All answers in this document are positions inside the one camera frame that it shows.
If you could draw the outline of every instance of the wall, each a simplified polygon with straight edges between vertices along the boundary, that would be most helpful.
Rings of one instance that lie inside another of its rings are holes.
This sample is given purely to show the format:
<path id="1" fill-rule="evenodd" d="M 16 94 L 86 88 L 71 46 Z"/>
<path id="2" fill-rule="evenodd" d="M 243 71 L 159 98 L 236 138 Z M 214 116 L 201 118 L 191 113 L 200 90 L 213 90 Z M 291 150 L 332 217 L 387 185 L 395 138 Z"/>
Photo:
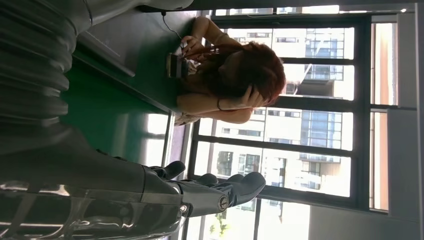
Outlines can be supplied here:
<path id="1" fill-rule="evenodd" d="M 309 240 L 417 240 L 416 222 L 384 215 L 311 207 Z"/>

